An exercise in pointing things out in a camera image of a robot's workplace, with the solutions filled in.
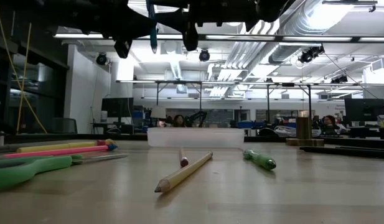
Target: desk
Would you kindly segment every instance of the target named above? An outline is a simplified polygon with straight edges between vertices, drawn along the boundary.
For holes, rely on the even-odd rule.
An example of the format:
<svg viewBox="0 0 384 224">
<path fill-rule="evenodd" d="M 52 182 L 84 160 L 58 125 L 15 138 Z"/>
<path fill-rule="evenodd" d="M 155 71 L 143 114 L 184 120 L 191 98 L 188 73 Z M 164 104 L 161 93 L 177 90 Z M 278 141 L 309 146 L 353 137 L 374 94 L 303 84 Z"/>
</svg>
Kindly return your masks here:
<svg viewBox="0 0 384 224">
<path fill-rule="evenodd" d="M 161 195 L 154 188 L 179 169 L 179 148 L 117 143 L 116 151 L 129 157 L 41 173 L 0 192 L 0 224 L 234 224 L 257 217 L 272 224 L 384 223 L 384 161 L 378 159 L 244 143 L 242 149 L 257 148 L 278 163 L 268 172 L 244 161 L 239 149 L 185 148 L 190 161 L 207 151 L 213 158 Z"/>
<path fill-rule="evenodd" d="M 351 138 L 379 137 L 380 139 L 384 139 L 384 128 L 376 128 L 376 127 L 350 128 L 350 137 Z"/>
<path fill-rule="evenodd" d="M 110 124 L 110 123 L 91 123 L 91 124 L 92 124 L 92 134 L 95 134 L 95 128 L 103 128 L 102 134 L 106 134 L 107 130 L 109 130 L 108 126 L 114 125 L 114 124 Z"/>
</svg>

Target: green pen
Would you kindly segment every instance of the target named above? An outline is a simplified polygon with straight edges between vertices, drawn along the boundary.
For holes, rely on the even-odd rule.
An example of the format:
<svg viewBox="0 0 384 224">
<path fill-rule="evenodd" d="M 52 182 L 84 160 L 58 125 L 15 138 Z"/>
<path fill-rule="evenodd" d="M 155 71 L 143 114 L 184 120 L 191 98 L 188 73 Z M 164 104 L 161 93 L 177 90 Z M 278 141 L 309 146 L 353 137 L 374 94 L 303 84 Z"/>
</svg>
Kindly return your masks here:
<svg viewBox="0 0 384 224">
<path fill-rule="evenodd" d="M 276 162 L 269 156 L 260 154 L 251 149 L 243 151 L 243 157 L 247 160 L 251 160 L 254 164 L 265 168 L 266 170 L 272 170 L 276 168 Z"/>
</svg>

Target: wooden pencil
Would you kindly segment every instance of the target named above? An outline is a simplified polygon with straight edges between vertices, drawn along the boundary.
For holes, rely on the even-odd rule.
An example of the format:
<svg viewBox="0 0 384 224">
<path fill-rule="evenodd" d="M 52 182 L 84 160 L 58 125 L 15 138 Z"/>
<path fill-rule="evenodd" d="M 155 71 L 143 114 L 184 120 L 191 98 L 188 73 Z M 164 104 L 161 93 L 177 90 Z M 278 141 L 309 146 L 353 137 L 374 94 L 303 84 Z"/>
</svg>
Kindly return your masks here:
<svg viewBox="0 0 384 224">
<path fill-rule="evenodd" d="M 168 175 L 167 177 L 161 179 L 157 184 L 154 192 L 164 193 L 173 189 L 176 185 L 181 183 L 186 177 L 190 174 L 193 174 L 198 168 L 200 168 L 205 162 L 212 158 L 213 153 L 208 152 L 203 158 L 197 160 L 191 165 L 185 166 L 178 171 Z"/>
<path fill-rule="evenodd" d="M 189 161 L 186 158 L 184 148 L 182 147 L 179 149 L 179 160 L 180 160 L 180 166 L 183 168 L 187 165 L 189 165 Z"/>
</svg>

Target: woman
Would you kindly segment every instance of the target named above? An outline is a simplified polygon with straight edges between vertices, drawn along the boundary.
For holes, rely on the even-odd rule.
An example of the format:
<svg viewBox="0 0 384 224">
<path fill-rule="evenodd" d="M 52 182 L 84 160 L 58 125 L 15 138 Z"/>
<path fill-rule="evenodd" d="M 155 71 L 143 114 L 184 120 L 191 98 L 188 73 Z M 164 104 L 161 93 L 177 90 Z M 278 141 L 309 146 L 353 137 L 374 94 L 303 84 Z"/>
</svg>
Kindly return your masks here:
<svg viewBox="0 0 384 224">
<path fill-rule="evenodd" d="M 184 128 L 184 127 L 186 127 L 186 125 L 185 125 L 185 118 L 182 115 L 180 115 L 180 114 L 175 116 L 173 127 L 175 127 L 175 128 Z"/>
<path fill-rule="evenodd" d="M 324 135 L 338 135 L 335 131 L 336 129 L 340 129 L 336 123 L 335 118 L 331 115 L 327 115 L 323 118 L 324 126 L 322 128 L 322 133 Z"/>
</svg>

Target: yellow pencil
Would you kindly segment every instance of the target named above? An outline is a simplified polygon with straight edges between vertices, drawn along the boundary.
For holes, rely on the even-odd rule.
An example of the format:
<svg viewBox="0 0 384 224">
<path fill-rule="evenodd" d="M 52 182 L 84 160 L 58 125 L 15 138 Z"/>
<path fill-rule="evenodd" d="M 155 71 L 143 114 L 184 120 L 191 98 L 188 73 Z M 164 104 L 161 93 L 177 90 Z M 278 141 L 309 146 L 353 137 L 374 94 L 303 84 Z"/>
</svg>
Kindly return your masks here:
<svg viewBox="0 0 384 224">
<path fill-rule="evenodd" d="M 154 192 L 164 193 L 173 189 L 176 185 L 181 183 L 186 177 L 190 174 L 193 174 L 198 168 L 200 168 L 205 162 L 212 158 L 213 153 L 207 153 L 203 158 L 197 160 L 191 165 L 185 166 L 180 170 L 168 175 L 167 177 L 161 179 L 154 190 Z"/>
</svg>

